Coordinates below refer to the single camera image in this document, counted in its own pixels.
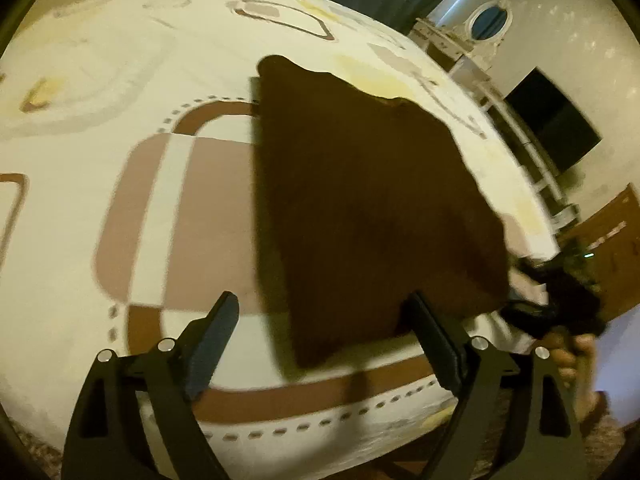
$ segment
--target finger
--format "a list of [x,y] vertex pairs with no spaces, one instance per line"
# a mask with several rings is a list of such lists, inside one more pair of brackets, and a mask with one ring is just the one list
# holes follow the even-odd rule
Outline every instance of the finger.
[[555,349],[550,352],[551,358],[559,368],[575,368],[575,355],[567,350]]
[[560,377],[564,382],[572,383],[573,381],[575,381],[575,368],[559,368],[558,372],[560,372]]
[[540,343],[543,347],[550,350],[553,348],[564,348],[564,337],[558,332],[549,332]]
[[592,357],[596,353],[596,338],[593,334],[582,334],[574,338],[576,348]]

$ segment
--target silver screw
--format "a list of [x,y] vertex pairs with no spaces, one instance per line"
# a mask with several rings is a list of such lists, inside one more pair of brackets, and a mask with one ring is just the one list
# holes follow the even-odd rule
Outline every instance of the silver screw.
[[100,350],[98,352],[97,359],[101,363],[106,363],[109,359],[111,359],[112,355],[113,355],[113,351],[109,350],[108,348],[105,348],[104,350]]
[[545,347],[543,346],[539,346],[536,348],[536,355],[540,358],[540,359],[549,359],[549,350],[547,350]]
[[170,337],[165,337],[158,343],[158,350],[161,352],[169,352],[174,349],[175,340]]
[[471,340],[471,346],[476,350],[486,350],[489,348],[489,342],[484,337],[476,336]]

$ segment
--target television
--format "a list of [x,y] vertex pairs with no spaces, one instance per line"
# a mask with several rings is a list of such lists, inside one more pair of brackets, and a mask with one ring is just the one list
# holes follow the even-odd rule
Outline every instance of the television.
[[537,68],[533,69],[505,101],[513,107],[564,173],[600,142],[580,111]]

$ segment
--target folded cloth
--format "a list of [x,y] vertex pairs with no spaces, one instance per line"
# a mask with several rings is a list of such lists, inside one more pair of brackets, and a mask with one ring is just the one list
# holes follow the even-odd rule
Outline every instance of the folded cloth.
[[417,289],[461,318],[504,303],[502,223],[443,122],[281,56],[258,73],[258,178],[299,365],[397,335]]

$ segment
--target black screen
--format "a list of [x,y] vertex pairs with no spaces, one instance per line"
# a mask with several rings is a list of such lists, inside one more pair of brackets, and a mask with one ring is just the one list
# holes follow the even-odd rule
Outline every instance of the black screen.
[[531,128],[561,173],[600,142],[572,102],[537,68],[507,95],[506,101]]

